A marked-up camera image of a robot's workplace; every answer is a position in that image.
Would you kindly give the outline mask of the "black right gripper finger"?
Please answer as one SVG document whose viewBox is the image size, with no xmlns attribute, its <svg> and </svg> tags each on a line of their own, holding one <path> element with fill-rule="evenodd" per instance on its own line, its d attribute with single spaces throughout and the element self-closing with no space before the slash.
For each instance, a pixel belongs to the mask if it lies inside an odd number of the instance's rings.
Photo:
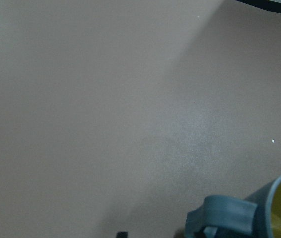
<svg viewBox="0 0 281 238">
<path fill-rule="evenodd" d="M 128 238 L 127 231 L 119 231 L 116 233 L 116 238 Z"/>
</svg>

